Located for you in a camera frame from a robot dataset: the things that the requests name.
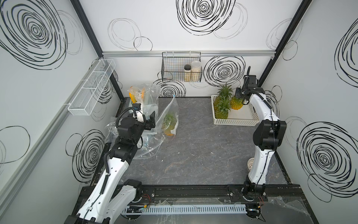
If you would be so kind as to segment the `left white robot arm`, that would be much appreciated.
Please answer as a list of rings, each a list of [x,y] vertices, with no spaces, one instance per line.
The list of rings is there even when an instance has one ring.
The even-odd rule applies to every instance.
[[[134,103],[117,117],[115,127],[118,137],[103,157],[103,174],[77,214],[66,218],[66,224],[113,224],[129,203],[141,200],[140,181],[129,179],[117,194],[114,192],[139,149],[143,132],[156,127],[155,112],[147,119],[142,105]]]

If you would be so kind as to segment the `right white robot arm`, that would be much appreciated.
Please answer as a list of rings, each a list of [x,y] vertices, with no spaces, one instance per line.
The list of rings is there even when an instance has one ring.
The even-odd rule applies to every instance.
[[[258,86],[256,76],[250,75],[250,69],[251,67],[247,69],[243,86],[235,91],[236,97],[248,101],[253,106],[260,121],[253,134],[253,164],[241,190],[243,198],[249,202],[264,195],[270,160],[282,144],[287,128],[287,123],[275,115],[265,91]]]

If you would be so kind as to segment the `clear zip-top bag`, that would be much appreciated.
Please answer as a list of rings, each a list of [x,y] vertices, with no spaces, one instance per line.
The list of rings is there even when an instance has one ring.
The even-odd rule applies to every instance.
[[[115,117],[110,118],[110,122],[106,125],[105,129],[109,132],[108,137],[106,138],[107,142],[111,143],[111,147],[114,146],[115,140],[118,137],[118,131],[115,128]],[[164,137],[160,133],[152,133],[151,131],[144,131],[142,134],[143,143],[139,140],[137,144],[138,149],[137,153],[134,156],[134,160],[144,160],[154,157],[164,143]]]
[[[135,85],[129,88],[129,95],[132,101],[132,107],[134,104],[141,104],[137,115],[140,117],[145,115],[146,119],[150,118],[150,115],[155,112],[155,121],[158,121],[158,98],[160,94],[160,86],[157,84],[144,83]]]
[[[176,135],[179,125],[179,105],[176,97],[164,109],[156,122],[156,131],[162,139],[169,139]]]

